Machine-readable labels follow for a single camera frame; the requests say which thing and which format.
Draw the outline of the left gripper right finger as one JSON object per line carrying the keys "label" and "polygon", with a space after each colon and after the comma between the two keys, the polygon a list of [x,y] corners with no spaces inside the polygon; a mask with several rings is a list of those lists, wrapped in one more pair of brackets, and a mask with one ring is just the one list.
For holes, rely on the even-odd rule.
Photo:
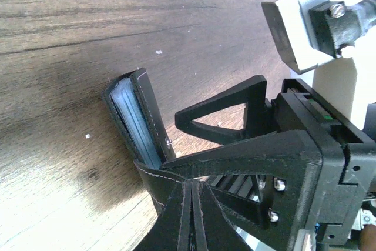
{"label": "left gripper right finger", "polygon": [[205,182],[192,182],[194,250],[250,250]]}

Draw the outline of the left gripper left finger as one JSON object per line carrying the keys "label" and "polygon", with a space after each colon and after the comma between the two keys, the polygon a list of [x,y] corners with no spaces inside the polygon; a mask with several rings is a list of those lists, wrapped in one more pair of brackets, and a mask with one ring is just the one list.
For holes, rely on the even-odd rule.
{"label": "left gripper left finger", "polygon": [[191,183],[176,185],[156,223],[135,250],[189,250]]}

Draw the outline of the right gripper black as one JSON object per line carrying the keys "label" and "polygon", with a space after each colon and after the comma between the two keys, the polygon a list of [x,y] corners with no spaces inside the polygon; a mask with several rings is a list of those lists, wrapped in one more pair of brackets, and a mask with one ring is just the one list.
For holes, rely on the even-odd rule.
{"label": "right gripper black", "polygon": [[161,170],[184,178],[265,175],[260,203],[217,192],[237,225],[258,227],[267,245],[296,245],[317,232],[321,245],[347,241],[375,175],[375,142],[317,91],[286,79],[272,101],[258,80],[258,138],[168,161]]}

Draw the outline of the black leather card holder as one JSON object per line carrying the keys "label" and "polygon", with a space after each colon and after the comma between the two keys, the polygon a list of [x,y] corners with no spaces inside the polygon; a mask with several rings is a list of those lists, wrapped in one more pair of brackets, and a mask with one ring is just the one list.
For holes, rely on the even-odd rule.
{"label": "black leather card holder", "polygon": [[158,214],[182,179],[160,170],[176,159],[145,68],[115,78],[103,91],[111,118],[125,141]]}

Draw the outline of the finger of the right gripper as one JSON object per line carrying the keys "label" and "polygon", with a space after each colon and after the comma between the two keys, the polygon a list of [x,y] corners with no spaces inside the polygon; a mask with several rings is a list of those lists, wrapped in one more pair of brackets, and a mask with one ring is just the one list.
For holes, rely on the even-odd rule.
{"label": "finger of the right gripper", "polygon": [[272,132],[267,81],[256,75],[175,114],[182,132],[219,145]]}

